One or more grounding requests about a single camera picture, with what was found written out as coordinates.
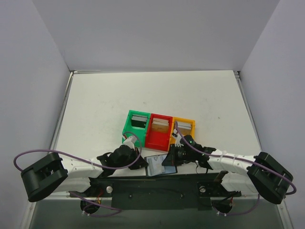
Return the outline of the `black card holder wallet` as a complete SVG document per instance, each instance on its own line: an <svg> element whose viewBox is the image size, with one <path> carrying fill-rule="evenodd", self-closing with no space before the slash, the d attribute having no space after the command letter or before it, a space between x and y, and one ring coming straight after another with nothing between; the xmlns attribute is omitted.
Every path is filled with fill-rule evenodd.
<svg viewBox="0 0 305 229"><path fill-rule="evenodd" d="M144 160L148 163L148 166L145 168L146 176L155 177L178 173L177 167L162 165L165 158L166 154L145 157Z"/></svg>

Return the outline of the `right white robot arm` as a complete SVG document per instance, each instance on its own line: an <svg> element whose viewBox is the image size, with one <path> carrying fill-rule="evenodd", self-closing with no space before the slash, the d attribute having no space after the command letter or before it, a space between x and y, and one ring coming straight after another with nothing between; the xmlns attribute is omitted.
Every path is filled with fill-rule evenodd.
<svg viewBox="0 0 305 229"><path fill-rule="evenodd" d="M234 191L258 193L265 200L280 204L293 181L292 174L266 152L254 156L229 154L202 146L191 135L178 136L162 165L176 167L190 162L208 170L226 172L223 178L213 182L213 190L218 195Z"/></svg>

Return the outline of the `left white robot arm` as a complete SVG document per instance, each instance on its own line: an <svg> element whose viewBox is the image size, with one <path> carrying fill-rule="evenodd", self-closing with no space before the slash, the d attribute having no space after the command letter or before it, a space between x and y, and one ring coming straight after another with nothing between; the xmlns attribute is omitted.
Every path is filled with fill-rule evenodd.
<svg viewBox="0 0 305 229"><path fill-rule="evenodd" d="M47 154L21 171L29 202L38 202L54 192L75 191L91 197L98 191L93 179L109 177L116 170L137 170L148 164L137 147L121 145L113 152L93 159L60 157L60 151Z"/></svg>

